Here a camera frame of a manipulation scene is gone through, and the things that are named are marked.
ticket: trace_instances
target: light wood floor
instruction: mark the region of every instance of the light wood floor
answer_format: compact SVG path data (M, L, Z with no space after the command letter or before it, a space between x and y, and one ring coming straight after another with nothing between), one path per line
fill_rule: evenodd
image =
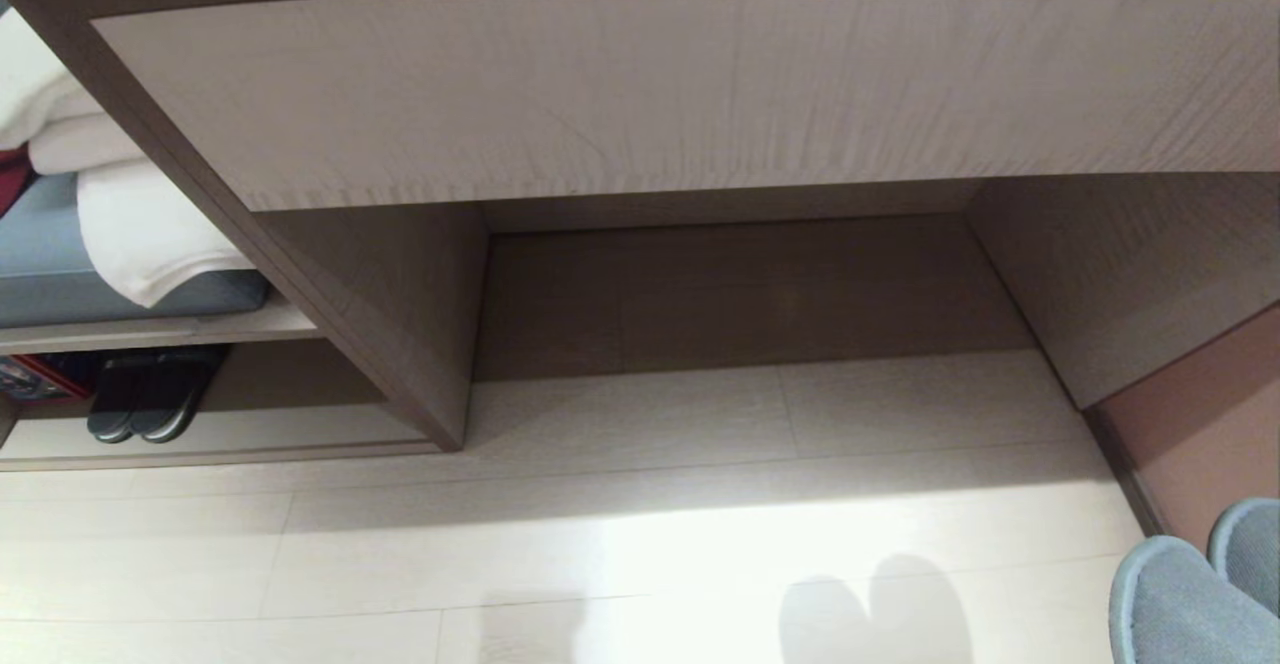
M472 427L0 473L0 660L1108 660L1140 534L1037 351L484 383Z

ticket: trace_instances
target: storage compartment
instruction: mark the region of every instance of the storage compartment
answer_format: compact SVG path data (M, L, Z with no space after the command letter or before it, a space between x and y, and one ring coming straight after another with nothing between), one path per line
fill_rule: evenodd
M434 452L384 400L329 342L238 344L177 440L101 444L84 430L87 400L28 406L8 438L0 436L0 471Z

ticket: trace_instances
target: folded towel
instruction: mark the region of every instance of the folded towel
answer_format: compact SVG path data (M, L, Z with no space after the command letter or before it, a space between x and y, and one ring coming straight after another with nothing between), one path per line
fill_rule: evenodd
M81 90L18 9L0 14L0 150L18 148L45 127L59 100Z
M82 171L77 200L93 267L141 307L202 273L253 267L155 164Z
M72 93L64 95L49 109L49 120L69 120L73 116L88 116L88 114L101 114L106 109L93 99L83 86L77 84Z
M142 148L106 114L50 122L40 134L31 137L28 152L31 166L42 175L146 159Z

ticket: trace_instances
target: baseboard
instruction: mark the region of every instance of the baseboard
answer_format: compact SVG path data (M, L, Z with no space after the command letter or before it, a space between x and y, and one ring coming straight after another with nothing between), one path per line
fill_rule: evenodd
M1111 472L1120 482L1120 491L1124 491L1125 499L1129 500L1129 508L1138 518L1142 532L1147 536L1167 535L1169 522L1160 513L1160 507L1156 505L1156 500L1152 499L1138 475L1138 467L1129 455L1129 450L1125 449L1124 441L1120 440L1115 423L1111 422L1101 406L1089 406L1083 415L1084 421L1089 425L1089 431L1093 432L1093 439L1097 440L1102 455L1111 467Z

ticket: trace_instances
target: slipper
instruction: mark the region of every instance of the slipper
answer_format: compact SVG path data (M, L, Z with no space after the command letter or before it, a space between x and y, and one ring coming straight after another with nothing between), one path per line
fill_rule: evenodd
M160 354L129 417L129 430L152 444L173 441L187 431L227 349L201 345Z
M1208 537L1208 563L1280 617L1280 499L1245 499L1222 512Z
M1280 619L1228 585L1185 541L1156 536L1111 583L1116 664L1275 664Z
M129 418L155 363L155 354L125 354L102 365L88 413L88 432L93 439L119 444L133 435Z

